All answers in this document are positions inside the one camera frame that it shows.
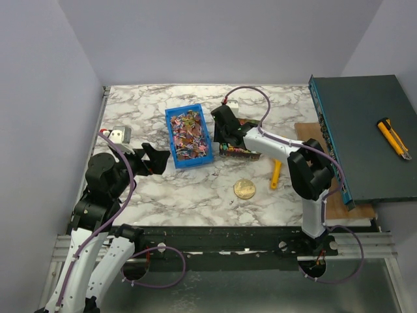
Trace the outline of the metal tin of star candies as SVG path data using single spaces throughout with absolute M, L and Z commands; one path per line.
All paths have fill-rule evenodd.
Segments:
M 234 147 L 229 143 L 219 143 L 219 155 L 221 157 L 245 158 L 257 161 L 259 160 L 261 153 Z

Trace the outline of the blue plastic candy bin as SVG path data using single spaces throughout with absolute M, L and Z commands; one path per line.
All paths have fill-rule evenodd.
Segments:
M 200 104 L 166 109 L 165 120 L 176 169 L 214 161 L 210 133 Z

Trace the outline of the yellow plastic scoop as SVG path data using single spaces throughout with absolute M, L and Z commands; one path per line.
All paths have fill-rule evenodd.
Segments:
M 279 160 L 274 161 L 274 169 L 272 172 L 272 178 L 270 180 L 270 188 L 276 190 L 280 178 L 281 162 Z

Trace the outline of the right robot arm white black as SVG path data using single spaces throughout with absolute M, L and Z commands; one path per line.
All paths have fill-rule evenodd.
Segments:
M 306 142 L 276 136 L 261 130 L 260 124 L 240 123 L 231 108 L 221 105 L 211 111 L 215 123 L 214 141 L 255 151 L 286 163 L 292 188 L 302 198 L 300 249 L 312 256 L 323 248 L 326 231 L 326 198 L 334 177 L 330 157 L 317 140 Z

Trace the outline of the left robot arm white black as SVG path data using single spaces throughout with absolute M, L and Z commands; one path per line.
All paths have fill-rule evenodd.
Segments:
M 92 156 L 87 165 L 87 186 L 73 213 L 70 246 L 54 292 L 41 312 L 99 312 L 111 283 L 129 257 L 145 248 L 144 231 L 124 224 L 101 261 L 98 254 L 108 238 L 114 218 L 125 206 L 120 197 L 135 189 L 135 176 L 161 175 L 169 151 L 149 143 L 139 149 L 120 145 Z

